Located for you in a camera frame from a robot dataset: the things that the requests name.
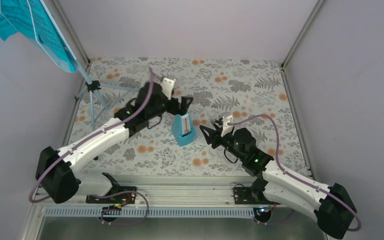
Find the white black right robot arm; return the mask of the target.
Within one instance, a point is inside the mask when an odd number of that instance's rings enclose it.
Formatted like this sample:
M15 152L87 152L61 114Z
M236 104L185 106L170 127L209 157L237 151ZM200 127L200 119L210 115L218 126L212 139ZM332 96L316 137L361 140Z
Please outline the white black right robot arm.
M223 147L256 178L250 191L254 202L262 204L267 200L285 205L311 218L324 233L338 240L350 230L356 207L345 187L311 180L279 164L257 147L256 139L246 128L235 130L228 123L199 128L207 144L214 149Z

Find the blue metronome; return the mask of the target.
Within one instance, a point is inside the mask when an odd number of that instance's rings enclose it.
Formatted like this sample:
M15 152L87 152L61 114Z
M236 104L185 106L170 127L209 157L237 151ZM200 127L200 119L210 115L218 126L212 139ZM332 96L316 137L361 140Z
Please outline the blue metronome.
M172 134L180 147L189 145L196 140L196 131L188 112L184 115L175 115Z

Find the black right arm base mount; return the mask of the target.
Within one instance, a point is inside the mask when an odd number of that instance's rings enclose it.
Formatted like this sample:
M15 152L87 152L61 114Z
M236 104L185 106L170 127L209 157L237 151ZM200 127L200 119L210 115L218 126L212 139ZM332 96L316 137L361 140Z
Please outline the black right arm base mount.
M233 198L236 205L271 205L265 197L256 199L252 196L251 187L235 185L233 187Z

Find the light blue music stand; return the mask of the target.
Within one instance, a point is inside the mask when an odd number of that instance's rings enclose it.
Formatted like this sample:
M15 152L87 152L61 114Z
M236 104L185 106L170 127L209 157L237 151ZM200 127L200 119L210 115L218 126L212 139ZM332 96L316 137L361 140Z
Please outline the light blue music stand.
M92 132L96 130L96 121L99 119L99 117L104 111L110 110L111 108L113 108L116 102L120 102L121 100L123 100L129 93L137 93L139 91L138 88L122 87L118 85L100 83L98 80L91 80L85 68L79 64L75 66L75 70L81 74L81 76L83 77L83 80L85 81L84 86L75 95L75 100L80 101L83 95L88 95L89 106L91 111L90 122L91 122ZM107 99L101 93L102 88L112 89L112 90L121 90L121 91L125 91L125 93L122 94L117 101L113 103L108 103ZM103 109L98 114L95 113L95 100L97 100L97 102L103 106Z

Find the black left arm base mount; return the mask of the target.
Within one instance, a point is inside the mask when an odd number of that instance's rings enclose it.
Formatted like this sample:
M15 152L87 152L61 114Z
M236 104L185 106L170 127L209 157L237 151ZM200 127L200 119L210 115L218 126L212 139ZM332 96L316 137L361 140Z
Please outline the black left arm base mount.
M113 186L104 198L98 198L92 195L87 195L86 203L88 204L134 204L136 194L128 191L136 191L135 186Z

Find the floral patterned table mat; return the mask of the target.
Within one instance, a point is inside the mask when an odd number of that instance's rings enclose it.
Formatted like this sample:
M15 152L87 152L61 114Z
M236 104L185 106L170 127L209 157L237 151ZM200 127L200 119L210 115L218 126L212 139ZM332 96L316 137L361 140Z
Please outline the floral patterned table mat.
M176 78L174 96L194 97L189 108L193 126L210 126L223 112L247 128L259 149L282 164L308 176L294 124L279 63L267 60L97 57L92 60L89 76L102 84L140 88L149 79L149 69L168 78ZM108 103L125 93L101 90ZM123 100L105 110L96 127L107 122L116 111L136 96L130 92ZM235 96L240 104L229 107L226 96ZM91 132L88 95L83 95L76 113L70 142ZM196 140L178 146L171 131L173 116L164 114L151 121L153 129L144 129L119 142L88 162L82 173L147 176L244 176L245 170L223 148L209 146L201 131Z

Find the blue sheet music pages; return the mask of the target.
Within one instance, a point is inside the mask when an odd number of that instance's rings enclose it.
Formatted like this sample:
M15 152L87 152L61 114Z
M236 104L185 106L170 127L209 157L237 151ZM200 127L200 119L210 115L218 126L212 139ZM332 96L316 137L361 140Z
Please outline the blue sheet music pages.
M59 68L75 73L79 64L42 0L0 0L0 38L17 33L28 38Z

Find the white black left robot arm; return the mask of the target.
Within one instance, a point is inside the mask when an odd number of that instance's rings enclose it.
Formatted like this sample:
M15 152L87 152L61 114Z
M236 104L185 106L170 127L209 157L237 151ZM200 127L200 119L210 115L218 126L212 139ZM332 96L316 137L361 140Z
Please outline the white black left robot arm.
M185 115L193 102L192 96L175 98L173 84L147 82L138 95L129 100L100 128L79 141L59 149L51 146L40 153L35 174L36 186L48 194L42 200L52 199L61 204L78 193L100 196L111 203L118 198L119 189L102 173L87 176L79 171L89 161L111 146L125 141L143 129L151 129L149 121L164 113Z

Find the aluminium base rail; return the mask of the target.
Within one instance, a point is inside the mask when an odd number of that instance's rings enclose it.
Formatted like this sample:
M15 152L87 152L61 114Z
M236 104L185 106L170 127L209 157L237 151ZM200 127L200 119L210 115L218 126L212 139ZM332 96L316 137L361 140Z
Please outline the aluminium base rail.
M36 240L45 217L92 217L108 210L110 218L241 218L251 219L272 204L236 205L233 187L250 187L250 176L117 175L118 186L137 187L134 204L89 204L78 193L64 203L51 199L33 204L21 238Z

